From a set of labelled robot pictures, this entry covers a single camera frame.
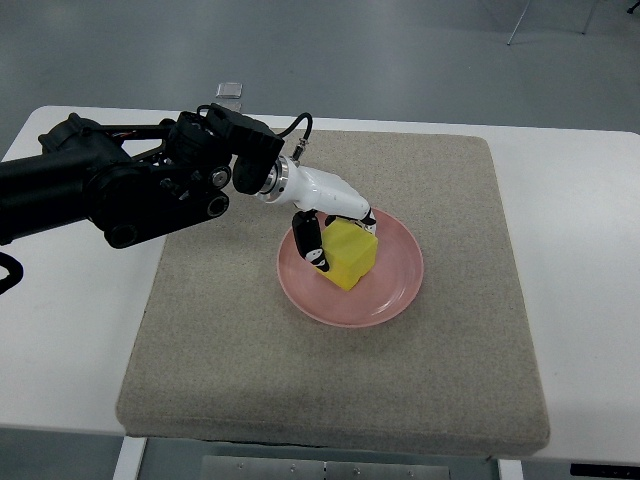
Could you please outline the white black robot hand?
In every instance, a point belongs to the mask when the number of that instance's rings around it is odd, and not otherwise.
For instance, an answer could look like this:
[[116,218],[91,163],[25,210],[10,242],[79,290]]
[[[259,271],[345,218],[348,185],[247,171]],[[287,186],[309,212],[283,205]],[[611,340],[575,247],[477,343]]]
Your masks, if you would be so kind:
[[300,257],[317,270],[330,270],[322,243],[317,214],[322,212],[333,221],[345,219],[374,235],[375,214],[367,200],[340,176],[297,165],[281,156],[267,175],[256,197],[267,204],[291,203],[298,212],[292,219],[292,230]]

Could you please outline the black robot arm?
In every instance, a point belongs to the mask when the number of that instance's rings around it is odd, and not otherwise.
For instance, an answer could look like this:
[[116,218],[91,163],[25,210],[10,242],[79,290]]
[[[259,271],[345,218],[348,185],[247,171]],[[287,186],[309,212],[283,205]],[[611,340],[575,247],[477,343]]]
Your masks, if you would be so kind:
[[103,125],[72,113],[39,136],[39,155],[1,164],[1,242],[82,220],[123,249],[225,213],[227,184],[258,193],[284,131],[219,104],[157,125]]

